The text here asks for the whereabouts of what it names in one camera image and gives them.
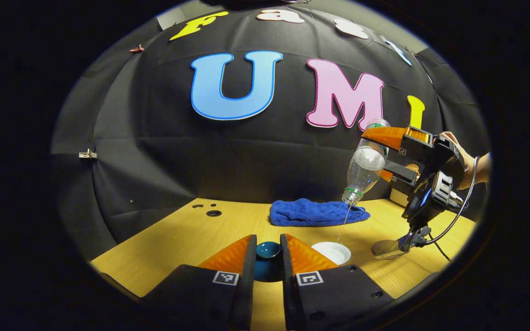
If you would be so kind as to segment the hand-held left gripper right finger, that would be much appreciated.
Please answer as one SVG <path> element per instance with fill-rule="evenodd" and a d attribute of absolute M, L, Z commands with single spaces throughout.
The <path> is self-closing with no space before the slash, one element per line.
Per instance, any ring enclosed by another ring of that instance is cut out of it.
<path fill-rule="evenodd" d="M 359 266 L 340 266 L 289 234 L 280 245 L 288 331 L 370 331 L 394 300 Z"/>

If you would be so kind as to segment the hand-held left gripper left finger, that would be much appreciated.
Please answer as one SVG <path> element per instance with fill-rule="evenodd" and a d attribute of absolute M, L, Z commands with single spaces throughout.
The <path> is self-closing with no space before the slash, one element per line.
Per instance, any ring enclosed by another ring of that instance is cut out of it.
<path fill-rule="evenodd" d="M 246 235 L 198 266 L 179 265 L 141 302 L 171 331 L 248 331 L 256 245 Z"/>

